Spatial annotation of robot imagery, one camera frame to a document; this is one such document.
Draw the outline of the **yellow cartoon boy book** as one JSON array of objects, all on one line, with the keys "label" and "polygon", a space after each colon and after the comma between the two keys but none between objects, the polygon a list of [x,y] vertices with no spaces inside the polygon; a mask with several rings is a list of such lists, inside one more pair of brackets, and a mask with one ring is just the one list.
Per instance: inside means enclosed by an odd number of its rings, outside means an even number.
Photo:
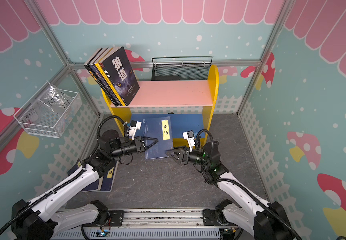
[{"label": "yellow cartoon boy book", "polygon": [[95,60],[93,61],[93,64],[95,65],[95,67],[99,70],[100,75],[104,78],[104,82],[106,83],[106,85],[109,87],[109,89],[111,89],[111,94],[112,94],[112,99],[113,99],[113,104],[116,107],[119,106],[125,106],[125,102],[121,99],[120,95],[117,93],[117,91],[115,90],[114,85],[112,84],[112,82],[110,81],[109,77],[107,76],[107,74],[104,71],[104,68],[102,67],[102,60],[104,59],[105,56],[107,56],[110,51],[113,48],[106,48],[106,49],[102,49],[99,53],[98,56],[95,58]]}]

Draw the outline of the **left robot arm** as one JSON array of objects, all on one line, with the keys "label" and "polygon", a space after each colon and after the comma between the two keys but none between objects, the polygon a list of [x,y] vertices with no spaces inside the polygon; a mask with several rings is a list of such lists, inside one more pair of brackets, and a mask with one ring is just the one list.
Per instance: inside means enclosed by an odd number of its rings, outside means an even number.
[{"label": "left robot arm", "polygon": [[98,138],[96,151],[81,166],[50,191],[30,202],[18,201],[12,208],[11,230],[19,240],[49,240],[59,232],[85,224],[99,227],[111,221],[108,208],[100,201],[71,211],[58,210],[85,187],[105,177],[123,156],[143,153],[158,142],[156,138]]}]

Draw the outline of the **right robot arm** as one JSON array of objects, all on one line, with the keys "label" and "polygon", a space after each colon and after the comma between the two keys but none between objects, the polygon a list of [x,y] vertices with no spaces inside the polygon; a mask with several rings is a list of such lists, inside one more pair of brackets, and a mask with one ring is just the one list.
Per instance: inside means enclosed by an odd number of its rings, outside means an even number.
[{"label": "right robot arm", "polygon": [[186,147],[166,151],[178,164],[193,163],[209,185],[228,194],[218,209],[222,224],[234,224],[256,240],[294,240],[297,233],[291,227],[287,214],[277,202],[270,203],[254,194],[222,164],[219,143],[206,143],[200,150]]}]

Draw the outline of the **black wolf book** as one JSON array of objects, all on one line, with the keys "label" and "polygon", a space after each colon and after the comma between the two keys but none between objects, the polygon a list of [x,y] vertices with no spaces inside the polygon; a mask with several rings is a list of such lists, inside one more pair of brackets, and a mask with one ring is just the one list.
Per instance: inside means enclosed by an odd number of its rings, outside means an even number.
[{"label": "black wolf book", "polygon": [[130,105],[140,86],[125,48],[114,47],[101,64],[125,106]]}]

